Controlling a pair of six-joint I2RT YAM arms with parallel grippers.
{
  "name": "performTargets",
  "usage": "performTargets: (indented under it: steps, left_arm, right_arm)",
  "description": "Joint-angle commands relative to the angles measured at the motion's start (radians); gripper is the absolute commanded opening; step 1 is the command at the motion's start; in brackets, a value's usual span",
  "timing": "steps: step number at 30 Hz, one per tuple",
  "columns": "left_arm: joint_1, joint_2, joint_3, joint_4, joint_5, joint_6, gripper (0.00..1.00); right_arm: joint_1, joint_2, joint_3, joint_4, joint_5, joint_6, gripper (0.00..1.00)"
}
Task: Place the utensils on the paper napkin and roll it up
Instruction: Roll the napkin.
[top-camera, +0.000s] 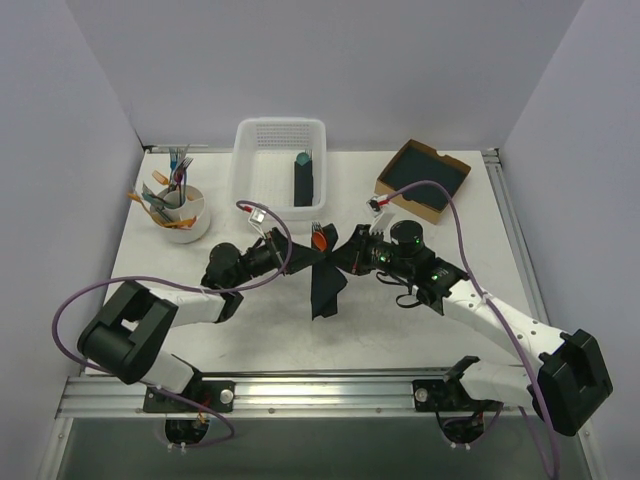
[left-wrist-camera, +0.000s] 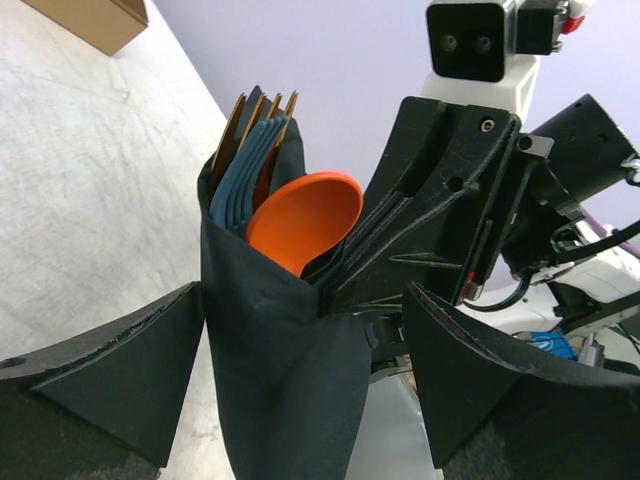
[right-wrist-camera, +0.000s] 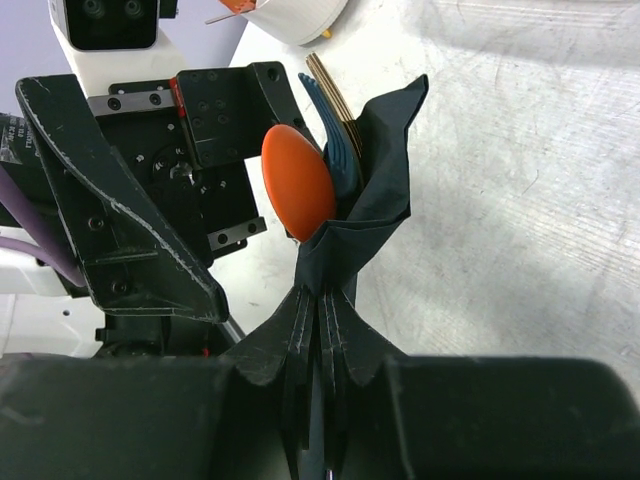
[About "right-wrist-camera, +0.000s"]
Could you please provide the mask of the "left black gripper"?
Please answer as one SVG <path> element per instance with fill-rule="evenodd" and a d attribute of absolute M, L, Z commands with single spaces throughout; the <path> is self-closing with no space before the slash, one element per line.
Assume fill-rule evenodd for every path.
<path fill-rule="evenodd" d="M 245 162 L 274 125 L 310 135 L 284 66 L 182 70 L 87 101 L 73 75 L 24 78 L 15 93 L 96 306 L 226 321 L 204 264 L 266 229 Z"/>

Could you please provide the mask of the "orange plastic spoon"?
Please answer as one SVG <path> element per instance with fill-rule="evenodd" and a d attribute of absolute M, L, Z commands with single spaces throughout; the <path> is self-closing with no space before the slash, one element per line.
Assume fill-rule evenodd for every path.
<path fill-rule="evenodd" d="M 296 240 L 308 241 L 336 213 L 331 176 L 319 152 L 298 130 L 279 124 L 261 150 L 263 180 L 272 207 Z"/>

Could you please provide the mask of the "blue plastic fork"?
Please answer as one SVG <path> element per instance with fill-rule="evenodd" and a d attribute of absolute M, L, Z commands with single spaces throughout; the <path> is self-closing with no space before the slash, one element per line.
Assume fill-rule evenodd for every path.
<path fill-rule="evenodd" d="M 305 73 L 299 73 L 298 79 L 324 125 L 326 133 L 324 157 L 336 197 L 344 199 L 353 194 L 360 183 L 360 167 L 356 150 L 318 81 Z"/>

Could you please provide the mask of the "gold fork green handle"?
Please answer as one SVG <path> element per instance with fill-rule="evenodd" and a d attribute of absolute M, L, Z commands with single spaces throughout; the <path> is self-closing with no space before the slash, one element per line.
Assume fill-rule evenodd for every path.
<path fill-rule="evenodd" d="M 335 81 L 315 52 L 307 55 L 305 62 L 314 79 L 319 83 L 321 90 L 328 98 L 328 103 L 336 113 L 338 120 L 345 127 L 356 154 L 360 156 L 362 154 L 362 140 L 360 132 L 355 118 L 353 117 L 352 112 Z"/>

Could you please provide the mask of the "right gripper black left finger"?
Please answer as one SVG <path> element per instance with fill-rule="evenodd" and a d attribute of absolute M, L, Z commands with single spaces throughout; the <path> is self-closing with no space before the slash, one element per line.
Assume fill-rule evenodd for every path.
<path fill-rule="evenodd" d="M 315 303 L 292 289 L 217 358 L 22 360 L 1 372 L 5 479 L 312 479 Z"/>

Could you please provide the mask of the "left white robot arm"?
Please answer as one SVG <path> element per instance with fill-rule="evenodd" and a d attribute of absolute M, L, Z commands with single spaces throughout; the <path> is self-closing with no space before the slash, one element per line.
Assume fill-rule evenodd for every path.
<path fill-rule="evenodd" d="M 211 266 L 266 228 L 246 162 L 306 127 L 284 66 L 183 70 L 86 96 L 21 80 L 1 118 L 1 350 L 218 355 L 243 332 Z"/>

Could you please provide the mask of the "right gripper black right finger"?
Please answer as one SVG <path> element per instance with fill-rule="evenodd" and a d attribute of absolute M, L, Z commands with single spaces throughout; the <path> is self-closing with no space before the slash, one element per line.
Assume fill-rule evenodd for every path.
<path fill-rule="evenodd" d="M 345 295 L 318 302 L 339 479 L 635 479 L 639 408 L 607 365 L 409 356 Z"/>

